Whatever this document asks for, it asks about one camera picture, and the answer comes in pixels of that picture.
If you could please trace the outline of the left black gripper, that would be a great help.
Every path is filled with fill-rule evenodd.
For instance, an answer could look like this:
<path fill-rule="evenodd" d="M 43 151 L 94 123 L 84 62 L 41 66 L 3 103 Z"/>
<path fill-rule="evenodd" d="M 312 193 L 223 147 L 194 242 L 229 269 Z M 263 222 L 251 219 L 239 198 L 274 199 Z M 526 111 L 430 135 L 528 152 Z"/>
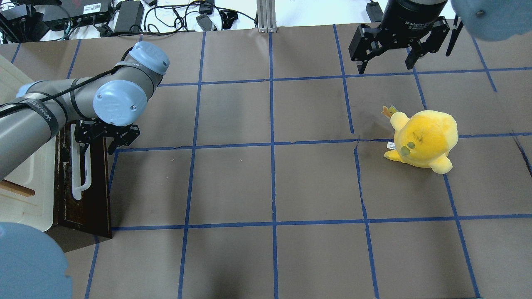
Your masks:
<path fill-rule="evenodd" d="M 81 120 L 73 125 L 74 156 L 85 159 L 89 146 L 99 138 L 112 138 L 108 146 L 108 155 L 120 148 L 129 146 L 140 135 L 138 125 L 116 126 L 101 120 Z"/>

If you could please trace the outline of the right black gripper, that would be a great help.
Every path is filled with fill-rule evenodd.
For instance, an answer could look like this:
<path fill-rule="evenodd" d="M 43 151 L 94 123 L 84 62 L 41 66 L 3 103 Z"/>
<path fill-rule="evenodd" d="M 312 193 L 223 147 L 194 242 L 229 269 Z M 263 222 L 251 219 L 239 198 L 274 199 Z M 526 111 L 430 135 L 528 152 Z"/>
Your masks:
<path fill-rule="evenodd" d="M 420 38 L 431 29 L 425 42 L 415 40 L 410 45 L 405 59 L 408 70 L 414 68 L 420 57 L 439 51 L 450 31 L 447 20 L 439 17 L 446 3 L 446 0 L 389 0 L 377 28 L 358 25 L 348 46 L 351 61 L 357 63 L 358 74 L 364 74 L 367 63 L 389 49 L 384 42 Z"/>

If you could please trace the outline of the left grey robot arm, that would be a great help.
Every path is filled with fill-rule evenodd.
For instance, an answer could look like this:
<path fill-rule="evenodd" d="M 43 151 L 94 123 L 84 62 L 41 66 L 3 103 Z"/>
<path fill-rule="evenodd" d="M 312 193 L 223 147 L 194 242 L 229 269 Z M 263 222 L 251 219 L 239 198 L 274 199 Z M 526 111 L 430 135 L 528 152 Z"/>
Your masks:
<path fill-rule="evenodd" d="M 133 124 L 169 66 L 162 49 L 140 41 L 110 70 L 96 76 L 23 85 L 15 99 L 1 105 L 1 178 L 73 121 Z"/>

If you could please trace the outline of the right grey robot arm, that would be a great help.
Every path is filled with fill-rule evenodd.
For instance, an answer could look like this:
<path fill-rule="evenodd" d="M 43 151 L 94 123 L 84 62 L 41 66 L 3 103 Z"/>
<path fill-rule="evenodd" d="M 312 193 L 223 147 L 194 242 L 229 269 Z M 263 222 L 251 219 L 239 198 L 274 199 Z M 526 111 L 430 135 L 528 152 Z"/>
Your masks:
<path fill-rule="evenodd" d="M 367 63 L 392 49 L 410 49 L 405 59 L 413 69 L 418 59 L 441 49 L 451 35 L 446 56 L 450 56 L 463 29 L 489 42 L 506 40 L 531 30 L 530 0 L 453 0 L 455 18 L 449 25 L 441 15 L 446 0 L 390 0 L 376 28 L 361 24 L 348 46 L 350 59 L 364 74 Z"/>

